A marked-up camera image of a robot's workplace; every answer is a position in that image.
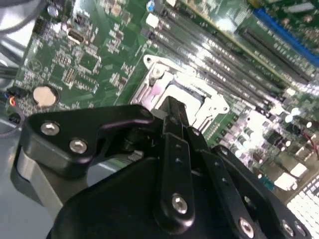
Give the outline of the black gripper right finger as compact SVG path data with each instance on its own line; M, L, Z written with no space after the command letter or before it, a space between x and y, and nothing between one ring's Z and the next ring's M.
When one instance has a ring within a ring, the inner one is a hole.
M310 239L311 233L235 155L224 146L210 149L190 126L182 102L176 118L186 130L195 161L211 182L231 234L236 239Z

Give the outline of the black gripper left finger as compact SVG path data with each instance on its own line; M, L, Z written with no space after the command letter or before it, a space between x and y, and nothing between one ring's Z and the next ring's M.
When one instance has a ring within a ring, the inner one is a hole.
M31 115L15 168L55 219L72 197L133 163L159 159L191 169L177 101L168 97L154 112L125 105Z

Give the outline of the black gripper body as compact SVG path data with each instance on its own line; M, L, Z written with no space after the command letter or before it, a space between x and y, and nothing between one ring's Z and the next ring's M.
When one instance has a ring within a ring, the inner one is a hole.
M216 194L189 163L146 159L72 197L50 239L229 239Z

